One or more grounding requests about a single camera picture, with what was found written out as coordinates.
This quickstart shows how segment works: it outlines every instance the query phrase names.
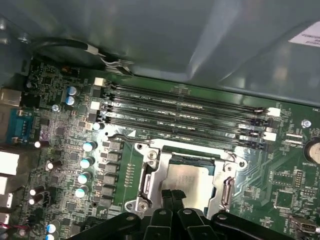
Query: mounting screw hole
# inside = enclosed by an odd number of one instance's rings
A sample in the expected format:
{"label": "mounting screw hole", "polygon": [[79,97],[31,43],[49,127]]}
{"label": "mounting screw hole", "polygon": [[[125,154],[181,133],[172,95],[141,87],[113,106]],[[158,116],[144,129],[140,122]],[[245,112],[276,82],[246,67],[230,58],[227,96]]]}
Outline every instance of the mounting screw hole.
{"label": "mounting screw hole", "polygon": [[134,207],[134,206],[133,206],[131,203],[129,203],[129,204],[126,205],[126,208],[127,208],[128,210],[131,210],[133,207]]}

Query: electrolytic capacitor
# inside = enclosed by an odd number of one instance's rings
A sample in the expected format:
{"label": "electrolytic capacitor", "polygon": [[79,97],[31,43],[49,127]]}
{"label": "electrolytic capacitor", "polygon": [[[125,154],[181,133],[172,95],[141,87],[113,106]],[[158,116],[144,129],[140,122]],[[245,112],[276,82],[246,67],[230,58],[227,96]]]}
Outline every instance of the electrolytic capacitor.
{"label": "electrolytic capacitor", "polygon": [[104,128],[105,128],[105,124],[104,124],[103,122],[96,122],[96,123],[94,123],[93,126],[92,126],[92,129],[93,129],[93,130],[96,130],[96,131],[102,130],[102,129],[104,129]]}
{"label": "electrolytic capacitor", "polygon": [[49,234],[53,234],[54,232],[56,232],[56,230],[58,230],[60,228],[60,222],[56,219],[54,219],[51,223],[49,223],[46,226],[46,231]]}
{"label": "electrolytic capacitor", "polygon": [[91,173],[90,172],[83,172],[78,176],[78,182],[80,184],[85,184],[91,179]]}
{"label": "electrolytic capacitor", "polygon": [[62,162],[60,160],[58,161],[51,161],[51,162],[48,162],[46,167],[49,169],[49,170],[52,170],[52,169],[56,169],[56,168],[59,168],[61,167],[62,165]]}
{"label": "electrolytic capacitor", "polygon": [[31,189],[29,193],[30,193],[31,196],[35,196],[37,194],[42,193],[44,190],[45,190],[45,186],[39,185],[39,186]]}
{"label": "electrolytic capacitor", "polygon": [[76,99],[76,97],[74,96],[68,96],[66,99],[65,99],[65,103],[71,107],[76,107],[78,105],[78,100]]}
{"label": "electrolytic capacitor", "polygon": [[53,104],[51,109],[53,112],[60,112],[60,106],[58,104]]}
{"label": "electrolytic capacitor", "polygon": [[42,199],[44,199],[44,195],[42,193],[39,193],[35,196],[33,196],[32,198],[29,199],[29,204],[30,205],[35,205],[38,202],[40,202]]}
{"label": "electrolytic capacitor", "polygon": [[78,91],[78,89],[75,86],[69,86],[66,89],[66,92],[70,95],[70,96],[79,96],[80,91]]}
{"label": "electrolytic capacitor", "polygon": [[40,140],[40,141],[36,141],[34,143],[34,146],[39,149],[39,148],[48,148],[50,147],[50,142],[47,140]]}
{"label": "electrolytic capacitor", "polygon": [[45,236],[45,240],[55,240],[55,237],[52,234],[48,234]]}
{"label": "electrolytic capacitor", "polygon": [[82,185],[77,190],[75,190],[75,196],[77,198],[83,198],[89,192],[89,188],[86,185]]}
{"label": "electrolytic capacitor", "polygon": [[87,141],[83,144],[83,150],[85,152],[91,152],[97,148],[97,144],[94,141]]}
{"label": "electrolytic capacitor", "polygon": [[94,164],[94,163],[95,163],[94,158],[91,157],[91,156],[89,156],[89,157],[86,157],[86,158],[84,158],[84,159],[82,159],[82,160],[80,161],[80,166],[81,166],[81,168],[83,168],[83,169],[87,169],[87,168],[89,168],[90,166],[92,166],[92,164]]}

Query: blue serial port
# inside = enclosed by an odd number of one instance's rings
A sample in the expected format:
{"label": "blue serial port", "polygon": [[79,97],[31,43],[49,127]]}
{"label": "blue serial port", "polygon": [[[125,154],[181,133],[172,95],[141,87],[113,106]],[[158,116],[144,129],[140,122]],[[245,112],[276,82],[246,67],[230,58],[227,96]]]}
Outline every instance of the blue serial port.
{"label": "blue serial port", "polygon": [[31,112],[11,109],[6,132],[6,143],[26,143],[29,140],[34,117]]}

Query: motherboard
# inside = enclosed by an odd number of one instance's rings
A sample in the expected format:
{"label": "motherboard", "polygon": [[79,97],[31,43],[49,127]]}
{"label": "motherboard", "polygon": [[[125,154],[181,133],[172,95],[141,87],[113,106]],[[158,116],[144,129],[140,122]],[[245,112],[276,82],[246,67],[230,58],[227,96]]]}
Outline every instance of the motherboard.
{"label": "motherboard", "polygon": [[36,60],[24,88],[4,140],[39,161],[10,213],[30,230],[10,239],[65,240],[123,212],[143,217],[161,207],[160,188],[183,190],[208,218],[229,211],[318,239],[319,108]]}

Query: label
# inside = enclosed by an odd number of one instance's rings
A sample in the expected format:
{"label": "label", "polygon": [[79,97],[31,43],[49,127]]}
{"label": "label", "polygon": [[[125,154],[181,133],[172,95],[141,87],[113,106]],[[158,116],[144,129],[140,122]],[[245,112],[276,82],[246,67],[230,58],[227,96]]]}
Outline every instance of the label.
{"label": "label", "polygon": [[320,48],[320,21],[289,40],[290,43],[303,44]]}

